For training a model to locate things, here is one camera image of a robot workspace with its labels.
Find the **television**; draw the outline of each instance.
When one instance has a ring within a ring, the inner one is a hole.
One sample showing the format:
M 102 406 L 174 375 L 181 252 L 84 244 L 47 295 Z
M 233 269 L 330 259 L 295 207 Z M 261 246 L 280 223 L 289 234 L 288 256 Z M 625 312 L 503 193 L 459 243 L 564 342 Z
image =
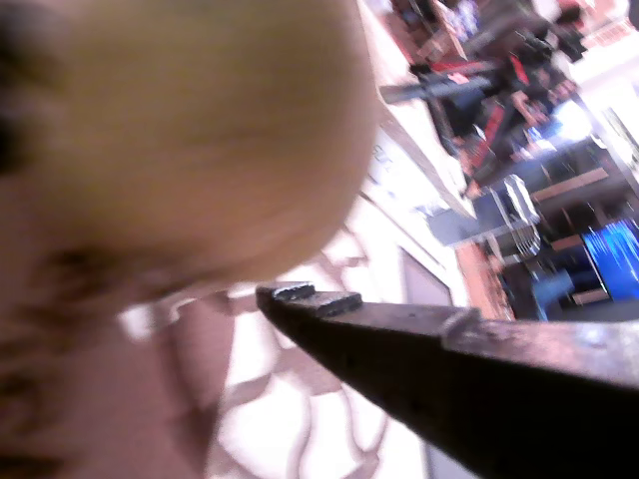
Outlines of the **television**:
M 639 227 L 623 220 L 583 235 L 608 293 L 615 300 L 639 298 Z

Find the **gray object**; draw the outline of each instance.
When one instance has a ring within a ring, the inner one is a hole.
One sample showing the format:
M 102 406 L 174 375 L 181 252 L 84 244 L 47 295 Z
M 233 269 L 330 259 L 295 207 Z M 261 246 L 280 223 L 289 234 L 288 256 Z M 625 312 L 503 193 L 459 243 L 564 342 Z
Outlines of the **gray object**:
M 497 189 L 472 202 L 476 218 L 446 210 L 427 219 L 432 234 L 446 246 L 490 240 L 513 234 L 540 221 L 523 181 L 514 175 L 507 177 Z
M 636 468 L 636 321 L 488 320 L 475 308 L 364 303 L 310 283 L 261 286 L 258 306 L 323 367 L 479 477 L 632 477 Z
M 494 85 L 493 80 L 481 75 L 470 78 L 466 83 L 461 84 L 455 83 L 447 77 L 440 77 L 440 81 L 432 84 L 415 83 L 382 86 L 379 87 L 379 93 L 386 103 L 394 105 L 395 103 L 409 102 L 416 98 L 421 100 L 450 98 L 463 93 L 487 89 Z
M 630 23 L 632 23 L 632 26 L 639 29 L 639 1 L 630 0 L 628 18 L 630 19 Z

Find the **red object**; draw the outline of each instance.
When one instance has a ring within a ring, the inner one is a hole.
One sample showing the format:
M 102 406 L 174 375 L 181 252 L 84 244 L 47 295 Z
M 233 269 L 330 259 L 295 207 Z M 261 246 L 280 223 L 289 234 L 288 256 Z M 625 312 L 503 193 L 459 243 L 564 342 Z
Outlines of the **red object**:
M 464 68 L 464 69 L 468 69 L 468 68 L 472 68 L 472 67 L 479 67 L 481 65 L 484 65 L 485 62 L 468 62 L 466 60 L 462 60 L 460 59 L 458 62 L 445 62 L 445 63 L 431 63 L 430 64 L 430 68 L 432 69 L 433 72 L 435 73 L 441 73 L 441 72 L 445 72 L 447 70 L 450 70 L 451 73 L 454 73 L 454 70 L 457 68 Z
M 468 77 L 461 75 L 460 73 L 453 73 L 448 75 L 448 79 L 451 82 L 455 82 L 457 85 L 463 85 L 464 83 L 468 83 Z
M 523 68 L 523 65 L 521 64 L 519 59 L 514 55 L 510 55 L 510 62 L 512 63 L 512 66 L 515 68 L 515 74 L 517 75 L 517 78 L 519 79 L 519 81 L 523 82 L 525 85 L 530 85 L 530 81 L 528 80 L 528 75 L 526 75 L 526 71 Z
M 492 142 L 495 139 L 495 135 L 497 134 L 497 130 L 501 126 L 501 121 L 503 120 L 504 109 L 501 105 L 495 105 L 490 113 L 490 118 L 488 119 L 488 124 L 486 125 L 486 130 L 484 132 L 484 136 L 486 139 L 481 142 L 481 144 L 477 147 L 476 153 L 472 156 L 471 164 L 479 168 L 483 163 L 483 159 L 492 145 Z

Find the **blue screen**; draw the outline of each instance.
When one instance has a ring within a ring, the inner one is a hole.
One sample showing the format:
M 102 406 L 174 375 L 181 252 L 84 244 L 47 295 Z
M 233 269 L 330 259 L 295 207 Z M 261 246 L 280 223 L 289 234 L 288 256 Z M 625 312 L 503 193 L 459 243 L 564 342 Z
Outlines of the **blue screen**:
M 639 298 L 637 224 L 633 220 L 624 220 L 583 237 L 612 298 Z

